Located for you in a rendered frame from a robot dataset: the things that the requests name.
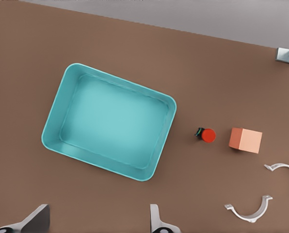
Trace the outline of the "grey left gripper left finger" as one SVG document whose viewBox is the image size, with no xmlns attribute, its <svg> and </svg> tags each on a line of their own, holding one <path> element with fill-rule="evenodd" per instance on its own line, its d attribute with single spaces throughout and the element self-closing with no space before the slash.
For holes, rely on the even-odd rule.
<svg viewBox="0 0 289 233">
<path fill-rule="evenodd" d="M 42 204 L 18 223 L 0 227 L 0 233 L 48 233 L 50 206 Z"/>
</svg>

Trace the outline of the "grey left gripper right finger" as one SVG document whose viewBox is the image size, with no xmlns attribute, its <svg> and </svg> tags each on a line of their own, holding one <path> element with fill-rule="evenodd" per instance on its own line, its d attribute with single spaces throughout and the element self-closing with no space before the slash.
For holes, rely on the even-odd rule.
<svg viewBox="0 0 289 233">
<path fill-rule="evenodd" d="M 157 204 L 150 204 L 150 232 L 151 233 L 181 233 L 179 227 L 165 223 L 160 219 Z"/>
</svg>

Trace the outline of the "red button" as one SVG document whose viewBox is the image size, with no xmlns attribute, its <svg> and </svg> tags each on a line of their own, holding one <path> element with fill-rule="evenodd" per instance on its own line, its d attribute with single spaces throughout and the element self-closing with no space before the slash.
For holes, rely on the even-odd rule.
<svg viewBox="0 0 289 233">
<path fill-rule="evenodd" d="M 200 127 L 194 135 L 206 143 L 212 143 L 216 139 L 216 132 L 210 128 Z"/>
</svg>

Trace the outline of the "blue storage box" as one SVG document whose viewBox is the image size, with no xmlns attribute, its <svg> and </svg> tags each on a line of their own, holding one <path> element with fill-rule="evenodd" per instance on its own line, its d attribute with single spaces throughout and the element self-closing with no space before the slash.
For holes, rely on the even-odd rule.
<svg viewBox="0 0 289 233">
<path fill-rule="evenodd" d="M 73 63 L 41 141 L 48 150 L 145 182 L 156 171 L 176 111 L 169 95 Z"/>
</svg>

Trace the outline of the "orange cube block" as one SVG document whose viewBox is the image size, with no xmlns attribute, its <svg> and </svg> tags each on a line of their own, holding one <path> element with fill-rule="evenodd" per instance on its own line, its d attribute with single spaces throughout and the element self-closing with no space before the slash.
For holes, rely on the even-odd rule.
<svg viewBox="0 0 289 233">
<path fill-rule="evenodd" d="M 232 128 L 229 147 L 251 153 L 259 153 L 262 132 L 244 128 Z"/>
</svg>

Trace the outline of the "silver frame post foot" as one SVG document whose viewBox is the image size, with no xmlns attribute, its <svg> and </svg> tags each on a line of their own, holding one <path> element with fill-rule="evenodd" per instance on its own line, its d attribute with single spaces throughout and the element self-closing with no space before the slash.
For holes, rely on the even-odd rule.
<svg viewBox="0 0 289 233">
<path fill-rule="evenodd" d="M 277 48 L 275 54 L 275 60 L 289 64 L 289 49 Z"/>
</svg>

